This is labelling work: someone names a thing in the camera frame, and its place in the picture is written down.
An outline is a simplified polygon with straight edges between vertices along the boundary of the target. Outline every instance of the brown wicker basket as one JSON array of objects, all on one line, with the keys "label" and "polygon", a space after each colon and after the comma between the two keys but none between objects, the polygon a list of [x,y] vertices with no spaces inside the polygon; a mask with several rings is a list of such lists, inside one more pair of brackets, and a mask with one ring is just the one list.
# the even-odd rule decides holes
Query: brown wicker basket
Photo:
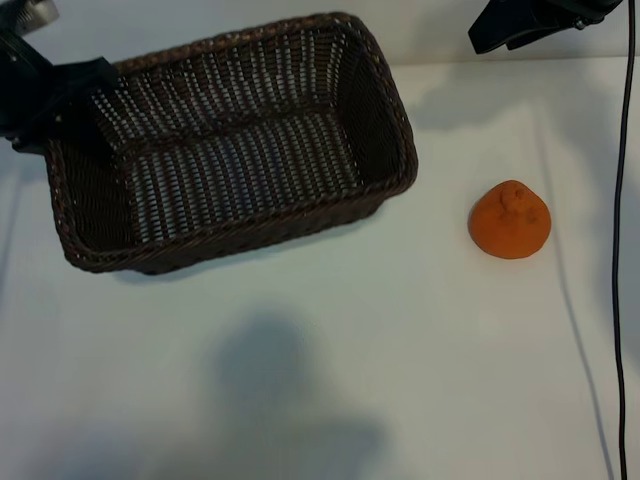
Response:
[{"label": "brown wicker basket", "polygon": [[90,111],[115,154],[50,141],[67,259],[170,272],[373,214],[415,180],[407,116],[362,22],[336,13],[116,65]]}]

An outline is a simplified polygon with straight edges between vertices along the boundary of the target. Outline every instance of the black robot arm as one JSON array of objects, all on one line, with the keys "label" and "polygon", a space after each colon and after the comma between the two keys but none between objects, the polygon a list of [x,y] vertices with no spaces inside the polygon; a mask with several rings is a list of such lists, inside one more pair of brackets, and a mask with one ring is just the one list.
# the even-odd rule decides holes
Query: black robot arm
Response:
[{"label": "black robot arm", "polygon": [[509,50],[569,28],[602,22],[622,0],[490,0],[471,29],[476,53]]}]

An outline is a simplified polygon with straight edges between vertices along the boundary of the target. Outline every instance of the white table surface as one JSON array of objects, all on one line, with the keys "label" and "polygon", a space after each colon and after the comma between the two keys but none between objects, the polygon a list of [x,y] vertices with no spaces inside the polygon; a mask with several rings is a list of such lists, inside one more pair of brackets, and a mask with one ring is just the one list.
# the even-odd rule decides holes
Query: white table surface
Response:
[{"label": "white table surface", "polygon": [[[157,278],[63,258],[43,161],[0,147],[0,478],[618,478],[610,307],[623,59],[395,68],[420,173],[371,219]],[[640,98],[621,295],[640,478]],[[550,241],[467,234],[517,179]]]}]

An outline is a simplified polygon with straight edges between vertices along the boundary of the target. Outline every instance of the orange object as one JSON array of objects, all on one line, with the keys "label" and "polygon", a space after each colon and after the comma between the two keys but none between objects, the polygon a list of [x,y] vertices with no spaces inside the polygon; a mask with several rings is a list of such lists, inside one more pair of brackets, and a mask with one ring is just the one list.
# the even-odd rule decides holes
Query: orange object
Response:
[{"label": "orange object", "polygon": [[469,233],[489,255],[525,258],[540,250],[549,238],[551,214],[526,185],[509,180],[476,203],[469,218]]}]

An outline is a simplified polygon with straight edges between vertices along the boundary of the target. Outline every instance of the basket bottom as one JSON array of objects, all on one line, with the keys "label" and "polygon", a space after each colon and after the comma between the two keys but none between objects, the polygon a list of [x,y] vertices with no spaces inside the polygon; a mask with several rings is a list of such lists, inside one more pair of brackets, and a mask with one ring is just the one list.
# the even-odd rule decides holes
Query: basket bottom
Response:
[{"label": "basket bottom", "polygon": [[363,181],[337,111],[305,109],[119,159],[138,244],[353,191]]}]

